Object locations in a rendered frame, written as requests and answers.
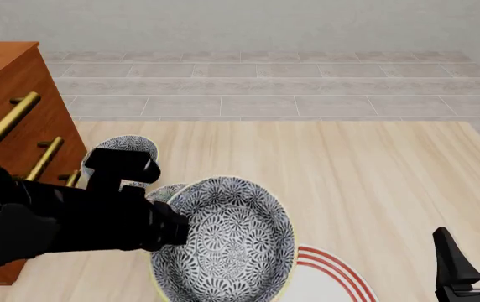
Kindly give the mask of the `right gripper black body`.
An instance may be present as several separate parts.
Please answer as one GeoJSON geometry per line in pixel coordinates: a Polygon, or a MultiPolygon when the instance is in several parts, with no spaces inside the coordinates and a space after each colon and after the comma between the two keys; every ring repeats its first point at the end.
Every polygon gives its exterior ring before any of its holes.
{"type": "Polygon", "coordinates": [[[480,289],[470,284],[446,285],[436,282],[438,302],[480,302],[480,289]]]}

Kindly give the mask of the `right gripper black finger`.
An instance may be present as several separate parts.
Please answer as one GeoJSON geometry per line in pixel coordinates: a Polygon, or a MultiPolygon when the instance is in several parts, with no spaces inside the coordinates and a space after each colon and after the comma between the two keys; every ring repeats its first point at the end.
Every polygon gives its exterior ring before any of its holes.
{"type": "Polygon", "coordinates": [[[472,286],[480,281],[480,273],[467,261],[447,228],[433,234],[436,250],[436,286],[472,286]]]}

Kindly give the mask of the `wooden cabinet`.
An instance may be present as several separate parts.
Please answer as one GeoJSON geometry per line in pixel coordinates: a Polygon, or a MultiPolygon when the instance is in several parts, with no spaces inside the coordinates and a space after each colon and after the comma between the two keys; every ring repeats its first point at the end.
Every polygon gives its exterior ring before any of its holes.
{"type": "Polygon", "coordinates": [[[59,175],[80,170],[86,148],[76,130],[37,42],[0,42],[0,120],[14,105],[9,100],[29,92],[41,96],[39,103],[0,143],[0,165],[25,178],[44,150],[37,143],[63,138],[64,144],[38,179],[41,183],[65,185],[59,175]]]}

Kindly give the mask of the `large black patterned bowl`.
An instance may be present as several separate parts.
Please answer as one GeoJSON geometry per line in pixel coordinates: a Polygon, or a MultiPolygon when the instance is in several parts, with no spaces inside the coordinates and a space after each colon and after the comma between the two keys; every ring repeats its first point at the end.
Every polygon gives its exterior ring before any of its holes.
{"type": "Polygon", "coordinates": [[[184,246],[150,254],[164,302],[276,302],[295,266],[293,224],[278,199],[250,180],[217,176],[167,203],[189,220],[184,246]]]}

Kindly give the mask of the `white plate with red rings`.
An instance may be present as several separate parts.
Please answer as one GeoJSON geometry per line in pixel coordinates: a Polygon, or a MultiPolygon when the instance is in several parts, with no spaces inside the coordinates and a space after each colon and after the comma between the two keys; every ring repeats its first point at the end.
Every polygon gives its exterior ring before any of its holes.
{"type": "Polygon", "coordinates": [[[300,245],[291,279],[277,302],[378,302],[378,297],[338,256],[300,245]]]}

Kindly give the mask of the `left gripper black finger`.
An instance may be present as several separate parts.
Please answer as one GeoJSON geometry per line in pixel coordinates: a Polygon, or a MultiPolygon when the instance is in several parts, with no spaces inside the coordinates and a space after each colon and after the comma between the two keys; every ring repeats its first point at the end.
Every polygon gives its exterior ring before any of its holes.
{"type": "Polygon", "coordinates": [[[164,202],[152,204],[152,251],[164,246],[184,246],[189,235],[189,220],[164,202]]]}

